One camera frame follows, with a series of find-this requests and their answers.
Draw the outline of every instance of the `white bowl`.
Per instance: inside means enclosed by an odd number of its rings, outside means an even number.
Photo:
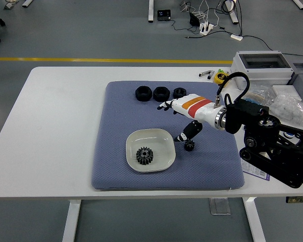
[[[153,151],[154,158],[148,165],[137,161],[136,152],[142,147]],[[133,132],[126,141],[126,157],[131,168],[139,172],[165,170],[175,160],[174,141],[170,133],[162,129],[138,130]]]

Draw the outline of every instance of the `black device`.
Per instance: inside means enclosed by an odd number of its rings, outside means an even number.
[[[190,25],[198,27],[200,26],[200,21],[193,13],[190,13]]]
[[[158,21],[169,21],[171,20],[171,10],[158,10],[157,11],[157,20]]]

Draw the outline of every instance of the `table leg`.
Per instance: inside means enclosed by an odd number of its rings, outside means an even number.
[[[154,0],[149,0],[148,22],[154,21]]]
[[[299,0],[293,0],[299,9],[303,10],[303,4]]]
[[[77,219],[80,212],[81,200],[70,200],[69,212],[67,214],[63,242],[73,242],[75,238]]]
[[[225,1],[225,4],[226,4],[228,10],[233,8],[233,4],[230,1]],[[231,21],[233,24],[239,23],[235,10],[230,14],[230,18],[231,18]]]
[[[254,242],[265,242],[265,236],[256,209],[255,198],[242,198]]]

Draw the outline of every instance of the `white table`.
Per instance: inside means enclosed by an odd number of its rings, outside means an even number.
[[[272,177],[265,181],[248,174],[245,185],[231,191],[97,191],[90,184],[109,82],[205,81],[198,74],[209,69],[218,68],[33,69],[0,133],[0,198],[71,200],[63,241],[72,241],[81,199],[243,197],[253,237],[264,240],[253,198],[303,196],[303,185],[292,189]],[[240,93],[234,82],[225,89],[232,97]],[[235,136],[241,149],[242,131]]]

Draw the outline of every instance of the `orange stripe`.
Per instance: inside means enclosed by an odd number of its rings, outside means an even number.
[[[204,97],[196,97],[194,99],[191,99],[188,102],[184,103],[182,105],[182,108],[184,108],[184,109],[187,110],[190,106],[192,106],[193,104],[195,104],[195,103],[197,103],[197,102],[199,102],[199,101],[201,101],[203,99],[205,99],[205,98]]]
[[[192,107],[190,107],[190,109],[188,110],[188,114],[194,118],[195,117],[195,113],[196,111],[200,108],[203,107],[204,105],[207,105],[208,103],[212,102],[211,100],[208,99],[204,99],[201,102],[198,102],[196,104],[194,104]]]

